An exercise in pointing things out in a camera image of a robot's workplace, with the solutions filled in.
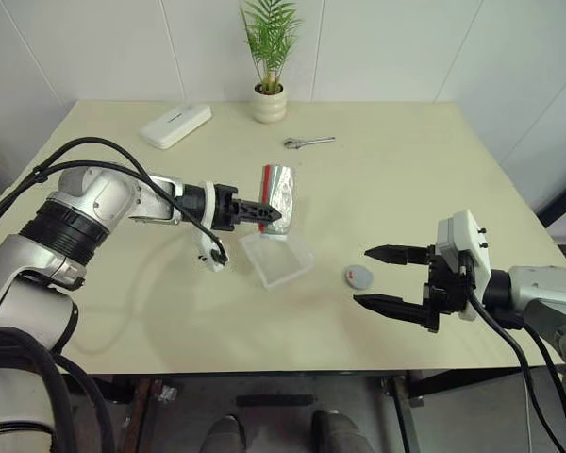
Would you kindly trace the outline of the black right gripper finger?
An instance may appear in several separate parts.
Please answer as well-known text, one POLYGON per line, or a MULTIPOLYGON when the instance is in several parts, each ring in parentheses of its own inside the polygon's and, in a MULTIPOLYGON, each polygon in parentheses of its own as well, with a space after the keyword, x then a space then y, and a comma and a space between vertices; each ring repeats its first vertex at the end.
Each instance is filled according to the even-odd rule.
POLYGON ((389 264, 427 265, 430 261, 430 247, 386 244, 368 249, 364 255, 389 264))
POLYGON ((355 294, 353 299, 361 307, 385 317, 426 326, 428 311, 423 305, 405 302, 400 297, 385 294, 355 294))

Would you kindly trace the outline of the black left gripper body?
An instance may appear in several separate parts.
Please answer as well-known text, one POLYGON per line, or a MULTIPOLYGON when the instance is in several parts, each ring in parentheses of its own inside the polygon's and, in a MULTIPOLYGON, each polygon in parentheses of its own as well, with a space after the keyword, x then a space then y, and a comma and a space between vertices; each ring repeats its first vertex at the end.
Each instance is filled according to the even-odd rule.
POLYGON ((238 189, 225 184, 214 185, 216 203, 214 211, 214 229, 220 231, 233 231, 238 223, 238 207, 234 196, 238 189))

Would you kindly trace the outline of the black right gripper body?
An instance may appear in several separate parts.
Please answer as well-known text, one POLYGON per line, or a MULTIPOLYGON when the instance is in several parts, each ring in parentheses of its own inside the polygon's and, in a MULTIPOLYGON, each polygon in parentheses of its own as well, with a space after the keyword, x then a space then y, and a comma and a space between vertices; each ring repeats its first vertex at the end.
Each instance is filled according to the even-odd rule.
POLYGON ((452 270, 434 245, 427 248, 428 280, 424 284, 423 307, 426 311, 423 327, 437 333, 440 315, 464 311, 473 288, 473 262, 465 252, 459 253, 459 265, 452 270))

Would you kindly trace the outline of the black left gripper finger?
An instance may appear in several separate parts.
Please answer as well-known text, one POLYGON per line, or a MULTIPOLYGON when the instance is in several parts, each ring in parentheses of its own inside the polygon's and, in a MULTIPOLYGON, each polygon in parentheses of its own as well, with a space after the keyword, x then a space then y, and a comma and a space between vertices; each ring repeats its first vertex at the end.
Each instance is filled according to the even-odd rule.
POLYGON ((270 225, 282 217, 281 213, 268 203, 238 200, 237 218, 240 223, 270 225))

